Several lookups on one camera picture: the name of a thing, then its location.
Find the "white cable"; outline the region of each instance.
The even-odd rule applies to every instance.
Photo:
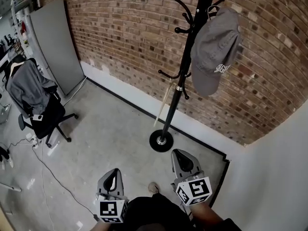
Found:
[[[41,141],[42,143],[42,161],[43,161],[43,146],[44,146],[44,140]],[[51,218],[51,215],[50,215],[50,210],[49,210],[49,207],[48,207],[48,204],[47,204],[47,198],[46,198],[46,194],[45,194],[45,188],[44,188],[44,178],[43,178],[43,163],[41,163],[42,167],[41,167],[41,176],[42,176],[42,188],[43,188],[43,193],[44,193],[44,197],[45,197],[45,203],[46,203],[46,207],[47,207],[47,210],[48,210],[48,215],[49,215],[49,219],[51,221],[51,224],[52,224],[52,229],[53,231],[54,230],[54,225],[53,225],[53,221],[52,221],[52,218]]]
[[[18,144],[18,145],[29,146],[29,145],[33,145],[33,144]]]
[[[77,92],[79,92],[79,90],[81,89],[81,87],[82,87],[83,83],[86,81],[86,79],[87,79],[87,76],[86,76],[86,77],[84,78],[84,80],[81,82],[81,84],[80,84],[78,90],[73,94],[73,96],[72,96],[68,101],[66,101],[65,104],[63,104],[63,106],[65,106],[69,101],[71,101],[71,99],[77,94]]]

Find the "office chair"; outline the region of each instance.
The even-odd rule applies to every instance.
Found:
[[[20,63],[20,62],[25,61],[25,59],[21,59],[21,58],[16,60],[16,61],[14,61],[14,60],[16,60],[16,59],[14,58],[12,60],[12,62]],[[30,58],[29,60],[32,60],[36,65],[36,61],[33,58]],[[7,79],[9,78],[11,65],[12,65],[12,63],[9,63],[7,68],[6,68],[6,73],[8,73]],[[49,99],[49,102],[48,102],[48,105],[47,105],[45,111],[41,114],[41,115],[43,115],[43,119],[41,121],[33,120],[33,118],[32,118],[33,114],[32,114],[30,107],[27,108],[28,104],[24,103],[23,104],[24,110],[29,115],[31,124],[25,122],[23,115],[20,114],[19,117],[18,117],[18,124],[19,124],[20,129],[24,130],[25,127],[28,127],[30,129],[34,130],[34,133],[35,133],[35,135],[37,136],[38,139],[43,139],[44,137],[47,136],[46,145],[48,146],[48,148],[51,148],[51,144],[49,144],[49,139],[50,139],[51,134],[52,134],[52,132],[54,131],[55,128],[58,129],[58,131],[61,133],[61,135],[65,138],[65,140],[67,142],[71,142],[72,139],[66,137],[66,135],[63,133],[63,131],[59,127],[59,123],[65,121],[69,118],[72,118],[72,117],[74,117],[75,119],[78,119],[78,115],[76,115],[75,113],[72,113],[70,115],[64,116],[65,115],[65,109],[64,109],[63,105],[60,103],[61,98],[60,98],[59,94],[57,93],[57,86],[53,86],[53,87],[50,87],[50,88],[44,88],[44,89],[47,93],[50,94],[50,99]]]

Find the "coat rack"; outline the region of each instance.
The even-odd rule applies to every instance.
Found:
[[[153,148],[153,150],[157,152],[166,152],[170,150],[173,145],[173,138],[172,135],[168,132],[168,129],[170,127],[173,115],[179,104],[182,92],[184,93],[185,99],[189,99],[189,96],[187,95],[187,92],[185,90],[185,80],[191,75],[191,73],[188,74],[188,70],[191,64],[191,49],[193,47],[194,40],[199,30],[207,22],[208,18],[216,15],[216,12],[209,13],[211,9],[213,9],[214,6],[220,4],[224,0],[219,0],[214,4],[212,4],[213,0],[198,0],[198,5],[194,18],[190,10],[181,0],[175,1],[178,2],[185,9],[186,13],[183,13],[182,15],[184,16],[190,27],[187,30],[181,29],[179,27],[175,28],[176,33],[188,34],[178,75],[170,76],[164,73],[162,70],[158,71],[158,73],[166,76],[169,79],[179,78],[179,81],[178,85],[175,87],[164,128],[162,130],[154,131],[150,136],[150,146]]]

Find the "chair base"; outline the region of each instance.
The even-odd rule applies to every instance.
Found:
[[[65,121],[65,120],[67,120],[67,119],[69,119],[69,118],[72,118],[72,117],[74,117],[75,119],[78,119],[78,118],[79,118],[78,115],[76,115],[75,113],[72,113],[72,114],[70,114],[70,115],[63,116],[60,122],[63,122],[63,121]],[[63,136],[63,138],[65,138],[65,140],[66,140],[68,143],[72,142],[72,139],[71,139],[70,137],[66,137],[66,135],[63,133],[63,131],[61,130],[61,128],[59,127],[59,125],[57,125],[56,128],[58,129],[58,131],[61,133],[61,135]],[[52,132],[51,132],[50,134],[47,135],[47,139],[46,139],[46,142],[45,142],[48,148],[51,148],[51,144],[49,144],[49,140],[50,140],[51,135],[52,135]]]

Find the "chair armrest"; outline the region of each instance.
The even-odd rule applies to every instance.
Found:
[[[28,128],[30,128],[30,129],[33,129],[32,126],[31,126],[30,124],[28,124],[28,123],[26,123],[26,122],[24,121],[24,117],[23,117],[22,114],[20,114],[19,117],[18,117],[18,124],[19,124],[19,127],[20,127],[21,131],[23,131],[23,130],[25,129],[25,127],[28,127]]]
[[[49,94],[53,94],[53,95],[57,98],[57,100],[59,100],[59,102],[60,102],[60,101],[61,101],[61,98],[60,98],[59,94],[57,93],[57,88],[58,88],[58,86],[55,85],[55,86],[53,86],[53,87],[44,88],[44,89],[45,89],[46,92],[48,92]]]

